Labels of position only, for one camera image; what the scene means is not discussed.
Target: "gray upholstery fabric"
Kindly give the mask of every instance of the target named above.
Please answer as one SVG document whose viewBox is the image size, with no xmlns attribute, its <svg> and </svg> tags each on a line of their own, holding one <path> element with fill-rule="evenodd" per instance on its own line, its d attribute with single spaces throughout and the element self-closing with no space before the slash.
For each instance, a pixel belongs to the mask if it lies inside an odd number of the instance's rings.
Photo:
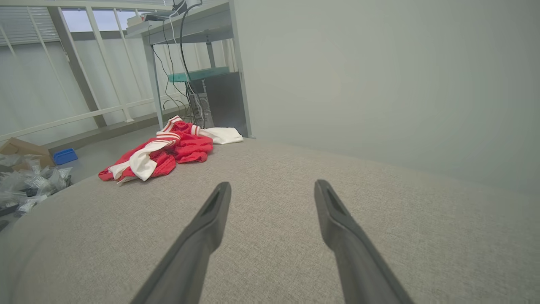
<svg viewBox="0 0 540 304">
<path fill-rule="evenodd" d="M 539 299 L 535 198 L 255 140 L 123 186 L 91 177 L 11 233 L 15 303 L 126 303 L 213 188 L 232 185 L 201 302 L 341 302 L 313 199 L 328 180 L 413 300 Z"/>
</svg>

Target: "white cable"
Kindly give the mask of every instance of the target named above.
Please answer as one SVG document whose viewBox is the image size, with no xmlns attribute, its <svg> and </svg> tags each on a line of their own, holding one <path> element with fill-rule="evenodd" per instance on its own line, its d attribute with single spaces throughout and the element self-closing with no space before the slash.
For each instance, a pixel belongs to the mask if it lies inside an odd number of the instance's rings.
<svg viewBox="0 0 540 304">
<path fill-rule="evenodd" d="M 172 20 L 171 20 L 171 17 L 172 15 L 178 13 L 178 11 L 180 10 L 180 8 L 184 5 L 184 3 L 186 3 L 186 0 L 183 0 L 180 5 L 178 6 L 178 8 L 176 9 L 176 11 L 174 11 L 174 13 L 170 14 L 169 15 L 169 23 L 171 24 L 171 31 L 172 31 L 172 39 L 174 40 L 174 44 L 176 44 L 176 47 L 178 48 L 178 54 L 181 54 L 180 52 L 180 46 L 178 45 L 178 43 L 176 43 L 176 38 L 174 37 L 174 27 L 172 26 Z M 184 61 L 182 60 L 182 67 L 184 67 L 184 73 L 186 74 L 186 83 L 187 83 L 187 86 L 190 88 L 191 92 L 193 92 L 193 96 L 194 96 L 194 99 L 195 99 L 195 105 L 197 106 L 197 108 L 199 109 L 199 114 L 201 115 L 201 118 L 202 120 L 204 120 L 204 114 L 203 114 L 203 111 L 202 111 L 202 107 L 201 107 L 201 104 L 199 102 L 199 99 L 197 98 L 197 94 L 195 94 L 195 91 L 193 90 L 193 88 L 191 87 L 191 84 L 190 84 L 190 79 L 187 77 L 187 67 L 184 65 Z"/>
</svg>

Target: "gray floor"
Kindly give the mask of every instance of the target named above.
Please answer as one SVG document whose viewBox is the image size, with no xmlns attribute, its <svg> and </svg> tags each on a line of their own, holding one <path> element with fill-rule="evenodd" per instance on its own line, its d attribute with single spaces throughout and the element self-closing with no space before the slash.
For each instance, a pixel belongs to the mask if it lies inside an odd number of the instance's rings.
<svg viewBox="0 0 540 304">
<path fill-rule="evenodd" d="M 112 165 L 124 153 L 147 141 L 156 135 L 158 126 L 140 129 L 109 140 L 90 144 L 77 149 L 75 152 L 79 159 L 60 165 L 60 168 L 71 169 L 71 181 L 77 183 L 87 177 L 98 174 L 105 167 Z M 8 292 L 5 290 L 7 282 L 5 280 L 5 258 L 2 248 L 7 246 L 7 238 L 17 218 L 13 214 L 0 217 L 0 220 L 8 220 L 9 225 L 0 232 L 0 303 L 8 303 Z"/>
</svg>

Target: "white cloth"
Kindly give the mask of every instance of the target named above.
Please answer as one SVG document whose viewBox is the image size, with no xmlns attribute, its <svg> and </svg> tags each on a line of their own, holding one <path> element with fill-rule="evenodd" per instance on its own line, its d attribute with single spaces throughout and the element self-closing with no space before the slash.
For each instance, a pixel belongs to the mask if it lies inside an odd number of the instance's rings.
<svg viewBox="0 0 540 304">
<path fill-rule="evenodd" d="M 215 144 L 226 144 L 234 142 L 243 142 L 244 138 L 235 128 L 208 128 L 200 129 L 200 136 L 207 136 L 212 139 Z"/>
</svg>

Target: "white wall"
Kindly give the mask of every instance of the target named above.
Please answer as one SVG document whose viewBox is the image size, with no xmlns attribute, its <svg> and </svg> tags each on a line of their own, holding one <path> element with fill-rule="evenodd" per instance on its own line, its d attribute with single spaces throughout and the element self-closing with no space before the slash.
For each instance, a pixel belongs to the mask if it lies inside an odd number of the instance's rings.
<svg viewBox="0 0 540 304">
<path fill-rule="evenodd" d="M 113 65 L 113 75 L 118 79 L 120 84 L 120 98 L 123 98 L 126 103 L 151 99 L 150 78 L 141 39 L 127 39 L 130 53 L 133 56 L 133 67 L 141 84 L 140 87 L 137 85 L 129 65 L 122 40 L 105 39 L 104 43 Z M 40 44 L 14 46 L 15 52 L 24 67 L 24 72 L 19 69 L 9 48 L 0 47 L 0 69 L 2 71 L 0 74 L 0 103 L 2 105 L 2 110 L 0 111 L 0 134 L 8 134 L 89 111 L 79 86 L 73 77 L 62 45 L 59 42 L 47 43 L 46 45 L 75 111 L 71 110 L 64 97 Z M 95 40 L 75 41 L 75 47 L 88 74 L 99 107 L 105 109 L 119 105 L 97 42 Z M 161 60 L 163 60 L 165 70 L 170 73 L 170 60 L 165 58 L 165 48 L 166 46 L 164 45 L 157 45 L 156 52 Z M 213 49 L 216 66 L 226 66 L 221 42 L 213 43 Z M 188 69 L 197 70 L 210 67 L 210 60 L 208 59 L 208 52 L 204 43 L 185 45 L 184 54 Z M 183 72 L 178 48 L 173 45 L 171 45 L 171 57 L 173 59 L 174 72 Z M 157 58 L 156 61 L 158 64 L 160 91 L 164 95 L 167 76 L 163 73 Z M 185 90 L 183 84 L 177 84 L 177 87 Z M 167 93 L 172 95 L 176 92 L 175 88 L 169 84 Z M 187 105 L 185 97 L 182 96 L 180 98 L 178 95 L 173 95 L 173 98 L 179 99 Z M 174 103 L 168 102 L 165 108 L 176 107 Z M 132 117 L 156 112 L 153 104 L 130 108 L 129 111 Z M 107 124 L 125 120 L 122 111 L 105 114 L 104 118 Z M 80 134 L 96 127 L 94 120 L 87 118 L 82 121 L 24 135 L 19 138 L 42 145 Z"/>
<path fill-rule="evenodd" d="M 537 191 L 539 12 L 535 0 L 234 0 L 252 133 Z"/>
</svg>

